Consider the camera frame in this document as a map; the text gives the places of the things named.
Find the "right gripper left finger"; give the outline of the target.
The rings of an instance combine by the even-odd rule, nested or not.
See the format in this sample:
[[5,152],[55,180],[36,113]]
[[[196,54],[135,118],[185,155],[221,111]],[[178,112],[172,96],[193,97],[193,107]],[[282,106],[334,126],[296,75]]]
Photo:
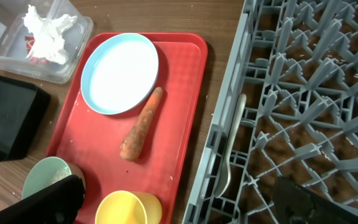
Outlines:
[[74,223],[85,201],[83,180],[69,175],[0,211],[0,223]]

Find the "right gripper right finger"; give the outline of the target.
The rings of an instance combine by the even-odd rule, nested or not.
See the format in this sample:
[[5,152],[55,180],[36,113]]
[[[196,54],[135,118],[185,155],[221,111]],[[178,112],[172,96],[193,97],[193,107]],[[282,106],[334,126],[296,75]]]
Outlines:
[[275,217],[280,224],[358,224],[358,216],[284,177],[275,179]]

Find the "light green bowl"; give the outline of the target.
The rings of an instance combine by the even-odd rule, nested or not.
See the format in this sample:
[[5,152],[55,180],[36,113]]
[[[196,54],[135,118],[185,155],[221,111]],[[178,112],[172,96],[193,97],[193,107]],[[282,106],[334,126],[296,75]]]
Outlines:
[[86,187],[85,177],[78,166],[55,156],[40,160],[33,166],[26,177],[22,189],[22,199],[37,193],[69,175],[78,176],[83,186]]

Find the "orange carrot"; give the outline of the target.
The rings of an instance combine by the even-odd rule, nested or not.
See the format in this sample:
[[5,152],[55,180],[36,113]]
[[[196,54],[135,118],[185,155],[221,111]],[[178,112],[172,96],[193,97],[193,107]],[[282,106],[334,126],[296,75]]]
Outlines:
[[140,156],[147,133],[161,102],[162,96],[162,87],[157,87],[150,95],[133,127],[120,145],[119,155],[122,159],[135,161]]

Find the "white napkin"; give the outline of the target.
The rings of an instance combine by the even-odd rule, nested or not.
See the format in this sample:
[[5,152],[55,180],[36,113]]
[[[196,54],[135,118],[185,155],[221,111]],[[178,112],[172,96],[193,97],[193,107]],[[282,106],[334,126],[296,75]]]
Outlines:
[[63,33],[70,29],[78,16],[64,14],[57,19],[47,21],[40,17],[35,6],[28,5],[28,11],[23,17],[24,26],[33,34],[34,43],[30,50],[33,57],[64,65],[69,59],[64,49]]

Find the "red snack wrapper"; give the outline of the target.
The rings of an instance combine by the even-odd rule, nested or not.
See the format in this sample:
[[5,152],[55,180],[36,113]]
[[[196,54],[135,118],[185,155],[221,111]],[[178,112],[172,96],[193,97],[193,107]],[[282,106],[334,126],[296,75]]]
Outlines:
[[49,61],[46,60],[45,58],[38,58],[30,55],[34,43],[35,43],[35,39],[33,37],[25,37],[27,58],[30,60],[31,63],[47,65]]

